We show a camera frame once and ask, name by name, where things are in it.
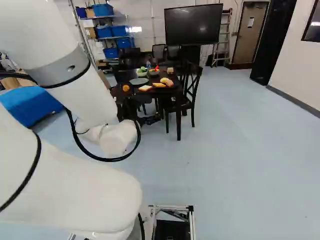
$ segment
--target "dining table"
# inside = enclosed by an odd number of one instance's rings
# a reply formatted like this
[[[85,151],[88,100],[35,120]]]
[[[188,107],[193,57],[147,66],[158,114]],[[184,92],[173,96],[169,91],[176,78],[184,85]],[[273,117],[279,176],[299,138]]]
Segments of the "dining table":
[[[110,89],[111,95],[115,97],[115,103],[118,107],[118,118],[119,120],[122,119],[122,104],[125,100],[130,98],[135,99],[143,99],[143,98],[151,98],[155,99],[158,102],[159,105],[159,114],[162,119],[164,119],[163,116],[163,107],[162,103],[163,100],[168,100],[170,98],[175,98],[174,104],[176,108],[176,135],[177,140],[181,140],[181,104],[183,99],[183,84],[179,80],[176,72],[168,74],[167,73],[167,67],[166,66],[160,66],[159,67],[159,74],[158,75],[150,75],[148,72],[146,76],[143,76],[141,78],[148,79],[147,83],[141,84],[141,85],[132,85],[130,84],[130,80],[138,78],[137,75],[137,68],[136,69],[124,69],[121,71],[118,71],[115,74],[115,79],[117,81],[117,85],[112,87]],[[155,87],[153,83],[160,83],[160,80],[162,78],[168,78],[173,81],[173,86],[166,86],[166,87]],[[130,90],[124,91],[123,86],[129,85]],[[141,91],[139,90],[139,87],[143,85],[152,86],[152,88],[148,91]]]

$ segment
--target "gray floor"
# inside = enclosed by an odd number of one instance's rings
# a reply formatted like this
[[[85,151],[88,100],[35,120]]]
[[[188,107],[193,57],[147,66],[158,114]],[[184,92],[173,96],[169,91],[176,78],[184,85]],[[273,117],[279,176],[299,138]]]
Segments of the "gray floor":
[[[195,205],[198,240],[318,239],[320,119],[249,80],[249,73],[205,68],[195,128],[190,115],[183,117],[177,142],[174,114],[169,134],[163,121],[145,126],[136,152],[111,165],[141,182],[148,204]],[[154,105],[147,111],[152,113]],[[49,122],[36,128],[43,139],[86,158],[64,113]],[[15,228],[15,234],[21,231]],[[67,236],[47,229],[31,232],[34,240]],[[7,233],[1,239],[28,236]]]

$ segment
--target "shelf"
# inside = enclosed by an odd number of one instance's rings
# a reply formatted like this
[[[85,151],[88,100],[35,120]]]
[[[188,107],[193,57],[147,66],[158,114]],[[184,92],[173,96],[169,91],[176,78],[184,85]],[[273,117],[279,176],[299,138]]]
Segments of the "shelf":
[[[133,38],[132,36],[110,36],[110,37],[101,37],[97,40],[107,40],[107,39],[124,39],[124,38]]]
[[[93,17],[86,17],[86,18],[80,18],[81,20],[88,20],[88,19],[111,19],[114,18],[115,15],[109,15],[109,16],[93,16]]]

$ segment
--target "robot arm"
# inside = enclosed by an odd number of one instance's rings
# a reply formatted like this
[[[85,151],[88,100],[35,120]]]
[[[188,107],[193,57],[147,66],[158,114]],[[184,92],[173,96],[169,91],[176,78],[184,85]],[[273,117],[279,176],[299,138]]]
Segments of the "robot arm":
[[[135,125],[106,126],[116,118],[116,104],[52,0],[1,1],[0,7],[0,48],[78,116],[77,131],[90,129],[88,138],[107,152],[123,152],[137,135]],[[127,238],[142,202],[132,176],[39,140],[1,104],[0,132],[0,222],[63,228],[90,239]],[[37,157],[32,176],[6,205]]]
[[[109,156],[123,155],[137,137],[136,127],[129,120],[110,124],[117,119],[115,101],[52,0],[0,5],[5,10],[0,16],[0,49],[78,117],[78,133],[90,129],[82,137],[99,144]]]

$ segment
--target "baseboard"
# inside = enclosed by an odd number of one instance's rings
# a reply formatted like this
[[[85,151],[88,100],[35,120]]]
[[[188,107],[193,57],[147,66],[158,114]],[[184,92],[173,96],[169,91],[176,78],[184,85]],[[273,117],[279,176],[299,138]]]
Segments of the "baseboard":
[[[230,64],[226,64],[225,67],[230,70],[251,69],[252,62],[249,62],[249,63],[230,63]]]
[[[312,106],[309,106],[308,104],[296,99],[293,96],[290,96],[289,94],[287,94],[287,93],[285,93],[285,92],[283,92],[273,86],[267,85],[266,88],[269,89],[270,91],[274,92],[275,94],[278,94],[279,96],[289,100],[290,102],[294,103],[295,105],[298,105],[300,108],[308,111],[309,113],[311,113],[312,115],[314,115],[320,119],[320,111],[313,108]]]

